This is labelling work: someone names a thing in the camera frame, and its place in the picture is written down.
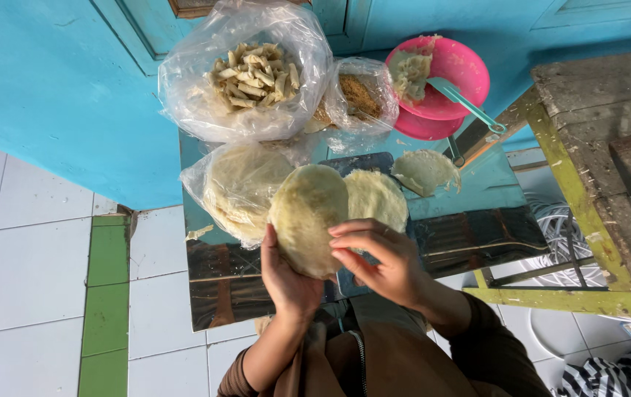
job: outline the brown jacket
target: brown jacket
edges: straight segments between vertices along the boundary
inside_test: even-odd
[[[242,372],[244,350],[223,377],[218,396],[550,396],[523,344],[487,304],[465,296],[472,321],[469,330],[450,339],[452,359],[426,336],[419,313],[369,294],[320,311],[273,388],[257,394],[249,386]],[[350,330],[363,341],[364,368]]]

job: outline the dark cutting board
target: dark cutting board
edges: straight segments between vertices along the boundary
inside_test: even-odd
[[[333,158],[330,160],[323,160],[318,164],[327,165],[333,167],[340,173],[343,178],[349,175],[355,169],[364,169],[366,171],[379,171],[382,174],[389,175],[396,183],[401,187],[399,180],[391,176],[391,166],[394,165],[394,158],[389,152],[370,153],[366,155],[357,155],[344,158]],[[410,220],[410,213],[408,214],[408,220],[406,221],[406,235],[416,240],[416,235],[413,233],[413,223]],[[362,254],[362,257],[371,264],[377,264],[379,261],[369,255],[368,252]],[[337,272],[337,284],[340,290],[340,294],[344,297],[355,297],[362,294],[371,293],[372,290],[367,287],[359,287],[353,281],[354,275],[345,267],[341,268]]]

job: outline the zipper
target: zipper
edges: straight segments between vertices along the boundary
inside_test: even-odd
[[[340,326],[340,333],[345,333],[345,327],[342,325],[342,319],[338,318],[337,324]],[[355,340],[357,340],[357,348],[360,351],[360,362],[362,363],[362,390],[364,391],[364,396],[367,397],[367,373],[364,365],[364,340],[362,340],[362,337],[353,330],[349,330],[347,332],[351,333],[352,336],[355,337]]]
[[[359,334],[355,331],[349,330],[348,332],[355,337],[355,339],[357,340],[357,347],[359,347],[360,350],[360,361],[362,362],[362,389],[364,390],[364,397],[367,397],[367,373],[365,372],[364,366],[364,341],[362,340],[362,337],[359,336]]]

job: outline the green tile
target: green tile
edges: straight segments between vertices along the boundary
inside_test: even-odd
[[[129,244],[126,232],[128,228],[129,226],[92,228],[90,262],[87,270],[88,287],[129,281]]]
[[[127,349],[80,360],[78,397],[127,397]]]
[[[130,217],[126,215],[103,215],[93,216],[93,226],[115,226],[115,225],[129,225]]]
[[[82,356],[128,347],[129,283],[87,289]]]

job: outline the person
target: person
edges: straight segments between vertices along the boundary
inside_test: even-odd
[[[218,396],[550,396],[496,313],[427,275],[415,242],[373,219],[328,231],[332,256],[375,293],[320,305],[323,282],[291,269],[267,225],[262,279],[276,313]],[[452,359],[426,321],[450,341]]]

